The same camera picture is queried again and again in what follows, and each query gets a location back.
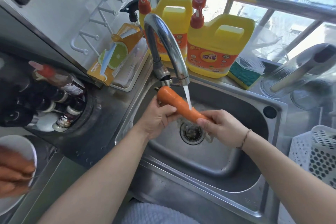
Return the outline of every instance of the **person's left hand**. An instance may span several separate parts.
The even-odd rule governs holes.
[[[160,107],[156,96],[154,96],[135,126],[144,131],[149,140],[154,139],[160,135],[168,123],[177,120],[180,117],[180,115],[175,112],[176,107],[171,105]]]

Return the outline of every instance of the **sink drain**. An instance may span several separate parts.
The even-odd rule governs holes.
[[[205,132],[196,124],[183,123],[180,128],[180,136],[187,144],[196,145],[203,141]]]

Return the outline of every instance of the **bracelet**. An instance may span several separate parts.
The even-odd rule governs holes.
[[[247,136],[249,135],[250,131],[252,131],[252,129],[249,129],[249,130],[247,131],[247,133],[246,133],[246,135],[245,135],[245,138],[244,138],[243,142],[241,143],[241,146],[237,147],[237,149],[241,150],[241,149],[243,148],[243,145],[244,145],[244,143],[245,143],[245,140],[246,140]]]

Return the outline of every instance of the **running water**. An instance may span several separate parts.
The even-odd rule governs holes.
[[[191,106],[190,94],[189,94],[188,86],[183,86],[183,88],[184,88],[185,96],[186,96],[187,101],[188,101],[189,110],[191,110],[191,109],[192,109],[192,106]]]

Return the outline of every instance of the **faucet spout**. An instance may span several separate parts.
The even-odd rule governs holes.
[[[179,45],[175,37],[170,32],[166,23],[156,14],[147,14],[144,19],[144,29],[147,37],[148,45],[153,57],[153,71],[160,81],[170,80],[170,73],[163,65],[157,48],[155,33],[161,40],[163,46],[167,50],[167,54],[175,70],[179,85],[186,86],[189,84],[189,74],[184,63]]]

